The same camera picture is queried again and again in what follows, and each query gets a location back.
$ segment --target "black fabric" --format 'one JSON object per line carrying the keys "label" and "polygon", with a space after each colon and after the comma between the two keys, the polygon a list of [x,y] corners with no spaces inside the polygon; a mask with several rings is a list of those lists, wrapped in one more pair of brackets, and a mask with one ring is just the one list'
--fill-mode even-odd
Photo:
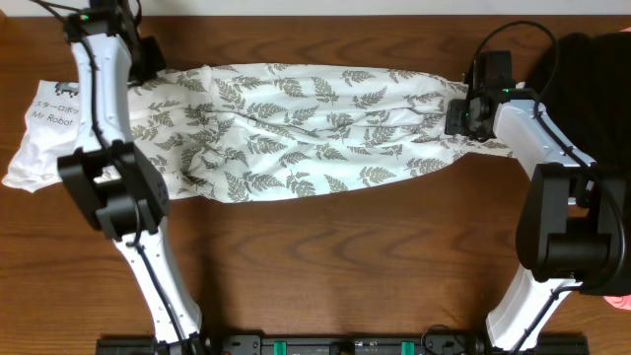
{"label": "black fabric", "polygon": [[[600,166],[627,177],[625,224],[631,226],[631,33],[567,35],[559,40],[556,78],[542,98],[550,118]],[[554,65],[548,50],[526,85],[540,92]]]}

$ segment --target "pink object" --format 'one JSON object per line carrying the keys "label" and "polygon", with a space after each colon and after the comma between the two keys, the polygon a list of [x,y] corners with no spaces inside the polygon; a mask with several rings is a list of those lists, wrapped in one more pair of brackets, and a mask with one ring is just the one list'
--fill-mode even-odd
{"label": "pink object", "polygon": [[631,311],[631,296],[605,297],[605,299],[617,309]]}

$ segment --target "white towel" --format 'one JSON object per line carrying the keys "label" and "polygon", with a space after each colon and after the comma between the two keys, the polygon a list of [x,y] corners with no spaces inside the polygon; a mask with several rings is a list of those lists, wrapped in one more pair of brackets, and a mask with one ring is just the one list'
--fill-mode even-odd
{"label": "white towel", "polygon": [[[4,184],[34,191],[59,182],[55,160],[72,153],[78,127],[72,86],[40,83]],[[418,72],[245,64],[167,70],[128,98],[135,142],[171,198],[245,202],[418,177],[467,152],[510,156],[496,140],[444,134],[449,100],[465,92]]]}

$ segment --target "wooden table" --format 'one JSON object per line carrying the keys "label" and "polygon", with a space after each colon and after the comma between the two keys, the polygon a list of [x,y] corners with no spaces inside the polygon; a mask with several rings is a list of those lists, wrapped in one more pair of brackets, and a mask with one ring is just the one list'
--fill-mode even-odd
{"label": "wooden table", "polygon": [[[460,79],[475,47],[513,17],[148,18],[170,66],[318,63]],[[631,17],[539,17],[558,35],[629,27]],[[523,79],[545,36],[499,35]],[[0,21],[0,166],[22,140],[37,81],[76,80],[52,19]],[[274,203],[173,204],[175,254],[211,330],[268,334],[421,333],[478,328],[518,266],[514,233],[528,181],[508,158],[469,155],[412,180]],[[61,185],[0,188],[0,353],[90,354],[102,334],[151,334],[122,257]],[[571,295],[546,326],[582,331],[593,354],[627,353],[631,314]]]}

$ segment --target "leaf print fabric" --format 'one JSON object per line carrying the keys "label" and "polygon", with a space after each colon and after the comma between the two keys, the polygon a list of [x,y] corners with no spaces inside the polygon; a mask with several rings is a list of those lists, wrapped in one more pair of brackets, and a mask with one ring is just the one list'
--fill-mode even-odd
{"label": "leaf print fabric", "polygon": [[128,99],[135,143],[171,198],[247,202],[421,177],[468,152],[509,156],[497,140],[444,134],[465,92],[419,72],[264,63],[164,71]]}

